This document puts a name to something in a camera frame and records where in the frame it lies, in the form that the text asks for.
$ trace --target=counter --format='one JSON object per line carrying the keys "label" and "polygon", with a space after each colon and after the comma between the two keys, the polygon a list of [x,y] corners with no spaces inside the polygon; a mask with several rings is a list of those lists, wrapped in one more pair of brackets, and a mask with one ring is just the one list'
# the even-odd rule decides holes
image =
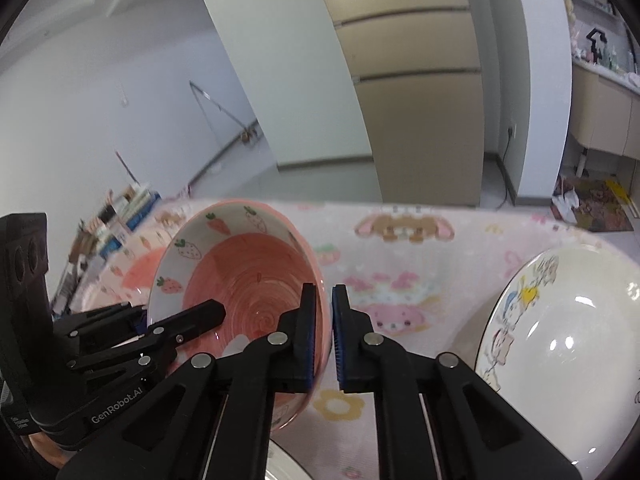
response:
{"label": "counter", "polygon": [[587,149],[640,160],[640,88],[603,66],[574,59],[568,131]]}
{"label": "counter", "polygon": [[619,84],[620,86],[626,88],[627,90],[631,90],[634,94],[640,96],[640,88],[630,82],[626,77],[622,75],[618,75],[613,70],[609,70],[608,68],[602,65],[595,65],[593,63],[589,63],[587,61],[583,61],[581,59],[576,59],[572,57],[572,62],[575,66],[579,66],[589,72],[594,74],[598,74],[601,77],[608,79],[609,81],[613,81],[614,83]]}

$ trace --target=metal screw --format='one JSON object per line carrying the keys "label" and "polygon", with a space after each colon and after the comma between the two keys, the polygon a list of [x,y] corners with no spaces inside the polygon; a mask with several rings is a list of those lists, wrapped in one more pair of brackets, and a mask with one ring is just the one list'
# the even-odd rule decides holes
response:
{"label": "metal screw", "polygon": [[267,341],[272,345],[284,345],[289,337],[284,332],[271,332],[267,336]]}
{"label": "metal screw", "polygon": [[458,359],[457,355],[452,354],[451,352],[445,352],[444,354],[440,354],[438,356],[438,361],[442,366],[446,368],[455,368],[456,366],[458,366],[460,359]]}
{"label": "metal screw", "polygon": [[211,364],[211,356],[209,354],[196,354],[191,358],[191,366],[194,368],[206,368]]}
{"label": "metal screw", "polygon": [[371,346],[382,345],[385,337],[377,332],[369,332],[364,335],[364,342]]}

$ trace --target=strawberry pattern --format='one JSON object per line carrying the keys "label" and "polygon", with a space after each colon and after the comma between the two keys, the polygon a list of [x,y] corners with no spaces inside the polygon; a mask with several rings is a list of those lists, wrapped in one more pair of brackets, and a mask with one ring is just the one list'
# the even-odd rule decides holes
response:
{"label": "strawberry pattern", "polygon": [[160,287],[160,290],[165,294],[178,294],[182,292],[182,285],[172,278],[163,278],[160,276],[156,281],[156,285]]}
{"label": "strawberry pattern", "polygon": [[314,249],[318,263],[322,266],[331,265],[340,260],[340,250],[333,244],[326,244]]}
{"label": "strawberry pattern", "polygon": [[178,248],[178,254],[190,260],[202,259],[202,254],[199,248],[193,245],[191,242],[186,241],[184,238],[180,238],[175,241],[174,246]]}
{"label": "strawberry pattern", "polygon": [[255,211],[255,209],[246,205],[244,206],[244,211],[244,214],[249,222],[251,222],[251,224],[254,225],[254,227],[258,229],[258,231],[267,234],[267,225],[264,223],[264,220],[261,218],[261,216],[258,215],[258,213]]}

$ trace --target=shelf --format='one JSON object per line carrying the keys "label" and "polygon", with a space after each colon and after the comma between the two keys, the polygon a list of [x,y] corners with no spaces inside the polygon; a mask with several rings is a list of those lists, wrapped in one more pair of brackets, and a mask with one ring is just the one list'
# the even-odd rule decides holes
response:
{"label": "shelf", "polygon": [[596,4],[588,2],[587,0],[573,0],[573,1],[574,1],[574,3],[577,2],[579,5],[581,5],[583,7],[588,7],[590,10],[596,10],[597,12],[599,12],[600,14],[604,14],[605,16],[607,16],[611,20],[614,20],[616,22],[622,22],[623,21],[622,17],[620,15],[611,14],[608,10],[601,9]]}

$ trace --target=pink bowl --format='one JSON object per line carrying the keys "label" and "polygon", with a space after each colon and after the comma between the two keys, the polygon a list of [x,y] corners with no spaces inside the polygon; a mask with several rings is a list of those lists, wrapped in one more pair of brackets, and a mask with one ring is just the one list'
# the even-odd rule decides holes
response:
{"label": "pink bowl", "polygon": [[[315,254],[293,224],[271,207],[225,200],[201,211],[175,235],[151,290],[148,323],[213,298],[226,318],[215,331],[178,348],[177,365],[198,352],[219,358],[276,330],[300,304],[302,284],[318,287],[316,383],[331,349],[332,314]],[[271,429],[288,424],[311,394],[278,394]]]}

